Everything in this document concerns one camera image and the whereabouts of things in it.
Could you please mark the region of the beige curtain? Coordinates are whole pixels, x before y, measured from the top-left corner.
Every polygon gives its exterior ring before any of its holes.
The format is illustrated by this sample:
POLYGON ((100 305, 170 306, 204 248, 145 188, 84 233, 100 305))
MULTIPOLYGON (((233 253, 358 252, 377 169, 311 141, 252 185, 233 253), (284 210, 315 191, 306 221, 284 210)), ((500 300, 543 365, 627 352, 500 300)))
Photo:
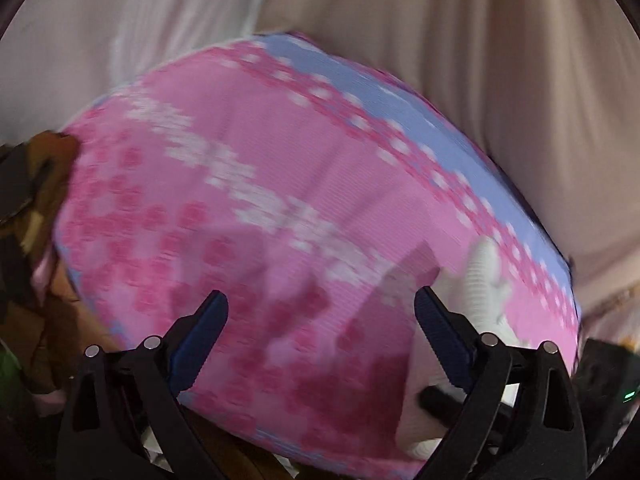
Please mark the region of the beige curtain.
POLYGON ((1 136, 147 68, 301 32, 429 99, 573 266, 584 332, 639 341, 639 0, 1 0, 1 136))

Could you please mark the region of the pink floral bed sheet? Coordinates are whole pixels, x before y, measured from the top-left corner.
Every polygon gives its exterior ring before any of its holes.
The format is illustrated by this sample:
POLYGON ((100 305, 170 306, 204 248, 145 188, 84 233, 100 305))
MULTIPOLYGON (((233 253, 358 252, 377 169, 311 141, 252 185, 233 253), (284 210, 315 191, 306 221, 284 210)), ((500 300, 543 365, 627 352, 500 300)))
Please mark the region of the pink floral bed sheet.
POLYGON ((506 320, 573 362, 570 269, 498 168, 396 79, 294 35, 152 70, 70 120, 55 243, 125 347, 214 289, 229 318, 183 403, 302 463, 409 479, 398 450, 416 291, 481 236, 506 320))

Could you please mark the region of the white knit sweater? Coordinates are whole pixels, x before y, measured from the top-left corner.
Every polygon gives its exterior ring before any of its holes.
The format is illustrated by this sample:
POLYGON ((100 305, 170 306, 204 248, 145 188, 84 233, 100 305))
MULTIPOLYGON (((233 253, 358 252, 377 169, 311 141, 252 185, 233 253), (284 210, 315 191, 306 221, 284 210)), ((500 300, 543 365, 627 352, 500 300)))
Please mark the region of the white knit sweater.
MULTIPOLYGON (((493 333, 508 346, 525 347, 506 319, 510 283, 501 276, 498 244, 480 237, 469 249, 463 271, 439 271, 432 285, 445 307, 464 315, 479 333, 493 333)), ((433 387, 446 400, 462 402, 465 393, 447 378, 422 330, 414 332, 400 419, 395 434, 398 448, 415 460, 427 460, 446 432, 445 425, 419 406, 419 394, 433 387)))

